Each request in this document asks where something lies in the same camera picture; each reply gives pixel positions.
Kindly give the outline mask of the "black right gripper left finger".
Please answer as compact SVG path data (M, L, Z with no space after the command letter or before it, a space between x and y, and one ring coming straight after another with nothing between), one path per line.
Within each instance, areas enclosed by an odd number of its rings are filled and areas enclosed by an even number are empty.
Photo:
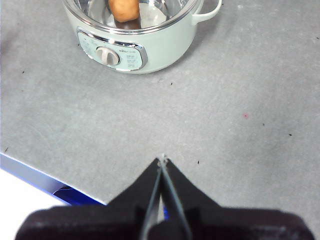
M31 213L17 240L141 240L156 220L161 168L154 159L107 205L56 206Z

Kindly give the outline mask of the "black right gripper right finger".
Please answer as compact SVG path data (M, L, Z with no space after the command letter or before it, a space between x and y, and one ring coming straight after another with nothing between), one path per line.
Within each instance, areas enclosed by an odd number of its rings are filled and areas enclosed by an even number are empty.
M161 161L169 219L188 240L313 240L304 220L277 209L223 207L198 189L170 159Z

